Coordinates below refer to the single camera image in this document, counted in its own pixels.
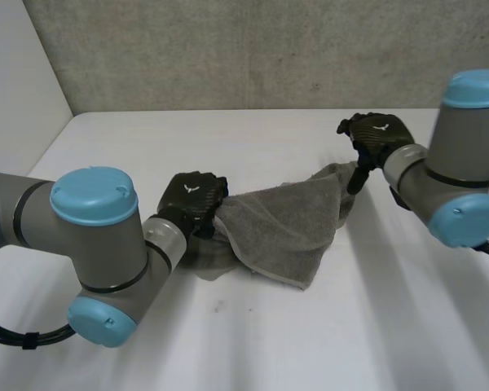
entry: blue end cap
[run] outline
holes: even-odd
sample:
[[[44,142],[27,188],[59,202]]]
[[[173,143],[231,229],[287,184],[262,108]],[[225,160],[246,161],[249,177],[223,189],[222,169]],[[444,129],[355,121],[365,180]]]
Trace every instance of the blue end cap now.
[[[136,323],[118,308],[89,297],[77,297],[67,310],[68,324],[86,340],[108,348],[125,343]]]
[[[489,239],[489,194],[470,194],[442,205],[428,224],[448,247],[476,247]]]
[[[447,86],[443,103],[452,108],[489,108],[489,69],[457,73]]]
[[[110,226],[138,208],[129,175],[110,167],[77,169],[53,185],[51,206],[64,220],[80,226]]]

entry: white table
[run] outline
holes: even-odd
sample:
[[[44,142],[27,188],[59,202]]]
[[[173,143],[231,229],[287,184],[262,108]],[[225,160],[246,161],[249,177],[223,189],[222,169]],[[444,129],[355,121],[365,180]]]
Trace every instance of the white table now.
[[[118,112],[74,118],[32,176],[125,170],[152,214],[171,177],[212,171],[232,194],[303,180],[355,158],[335,129],[352,110]],[[436,110],[386,110],[427,145]],[[0,390],[489,390],[489,257],[450,250],[394,203],[381,173],[306,291],[235,270],[176,270],[120,349],[78,336],[36,351],[0,346]],[[0,251],[0,324],[65,322],[79,285],[64,257]]]

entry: gray towel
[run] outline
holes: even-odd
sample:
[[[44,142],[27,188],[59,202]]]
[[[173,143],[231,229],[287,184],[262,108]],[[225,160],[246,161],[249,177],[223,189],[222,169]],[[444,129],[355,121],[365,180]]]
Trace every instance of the gray towel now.
[[[192,238],[180,265],[214,280],[245,264],[301,289],[310,286],[324,251],[354,197],[346,185],[355,163],[331,164],[304,182],[226,198],[211,240]]]

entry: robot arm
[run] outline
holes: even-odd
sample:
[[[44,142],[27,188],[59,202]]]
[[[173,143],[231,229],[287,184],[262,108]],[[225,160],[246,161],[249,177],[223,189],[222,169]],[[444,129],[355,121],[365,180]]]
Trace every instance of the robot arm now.
[[[455,75],[443,97],[430,149],[395,116],[357,115],[339,126],[359,151],[349,191],[382,168],[395,199],[449,247],[489,239],[489,70]]]
[[[0,343],[35,349],[76,332],[99,345],[122,345],[190,235],[214,233],[211,222],[227,194],[225,178],[178,174],[142,227],[132,181],[118,169],[79,169],[57,182],[0,174],[0,248],[12,244],[68,256],[81,284],[68,308],[69,326],[42,335],[0,327]]]

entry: black band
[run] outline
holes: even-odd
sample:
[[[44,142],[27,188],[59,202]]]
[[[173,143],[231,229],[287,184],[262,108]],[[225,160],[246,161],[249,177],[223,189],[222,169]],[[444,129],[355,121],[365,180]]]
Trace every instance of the black band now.
[[[402,180],[404,178],[404,176],[409,172],[410,169],[412,169],[413,167],[415,167],[416,165],[419,165],[420,163],[422,163],[423,161],[425,160],[424,159],[419,159],[417,161],[413,161],[408,167],[406,167],[406,169],[400,174],[400,178],[399,178],[399,181],[397,182],[397,192],[400,193],[400,185],[402,184]]]
[[[38,347],[39,332],[26,332],[22,341],[22,350],[35,350]]]
[[[95,288],[95,287],[90,287],[89,285],[84,284],[82,281],[80,281],[81,287],[86,289],[89,292],[93,293],[114,293],[114,292],[119,292],[122,291],[123,289],[127,289],[128,287],[134,285],[138,281],[141,280],[141,278],[147,273],[148,269],[148,259],[147,262],[145,263],[145,267],[136,275],[133,279],[130,281],[127,281],[126,283],[121,283],[115,287],[109,287],[109,288]]]
[[[463,181],[461,179],[453,179],[444,177],[439,173],[435,173],[432,169],[425,168],[428,176],[435,181],[445,183],[446,185],[465,187],[467,189],[487,189],[489,187],[489,181]]]
[[[169,274],[172,273],[172,262],[170,262],[169,256],[166,255],[166,253],[162,249],[160,249],[159,247],[157,247],[153,242],[150,242],[148,240],[145,240],[145,244],[147,245],[147,247],[150,247],[156,253],[158,253],[158,254],[161,255],[161,257],[163,258],[163,261],[165,261],[166,265],[169,268]]]
[[[22,234],[22,212],[24,212],[24,207],[25,204],[27,204],[29,197],[32,196],[40,186],[43,186],[46,183],[49,183],[49,181],[34,183],[24,192],[24,194],[20,197],[18,204],[16,204],[15,213],[13,214],[13,231],[15,232],[16,240],[18,240],[18,242],[26,248],[31,248],[31,246],[29,246],[29,244],[25,241],[24,234]]]

